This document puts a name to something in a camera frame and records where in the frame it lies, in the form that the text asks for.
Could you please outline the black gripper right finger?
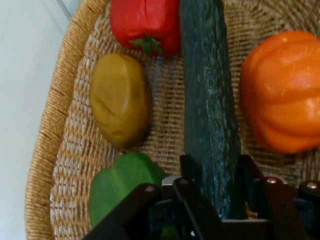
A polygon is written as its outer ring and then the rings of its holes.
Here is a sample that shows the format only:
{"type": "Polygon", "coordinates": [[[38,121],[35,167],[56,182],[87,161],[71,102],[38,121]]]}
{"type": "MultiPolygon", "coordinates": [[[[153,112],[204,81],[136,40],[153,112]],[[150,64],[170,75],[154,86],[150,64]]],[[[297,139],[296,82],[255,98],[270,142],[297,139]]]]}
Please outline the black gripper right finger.
{"type": "Polygon", "coordinates": [[[307,180],[298,187],[283,177],[265,176],[253,159],[239,157],[246,201],[252,212],[270,223],[275,240],[320,238],[320,182],[307,180]]]}

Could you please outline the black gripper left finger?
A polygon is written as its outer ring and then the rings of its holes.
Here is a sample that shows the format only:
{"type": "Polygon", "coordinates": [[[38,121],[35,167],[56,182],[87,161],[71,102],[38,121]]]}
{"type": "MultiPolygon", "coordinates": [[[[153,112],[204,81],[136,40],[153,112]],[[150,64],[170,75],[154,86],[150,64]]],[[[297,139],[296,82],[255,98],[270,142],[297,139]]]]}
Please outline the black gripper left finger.
{"type": "Polygon", "coordinates": [[[181,175],[161,184],[143,180],[127,190],[98,220],[86,240],[221,240],[223,223],[196,188],[196,162],[180,156],[181,175]]]}

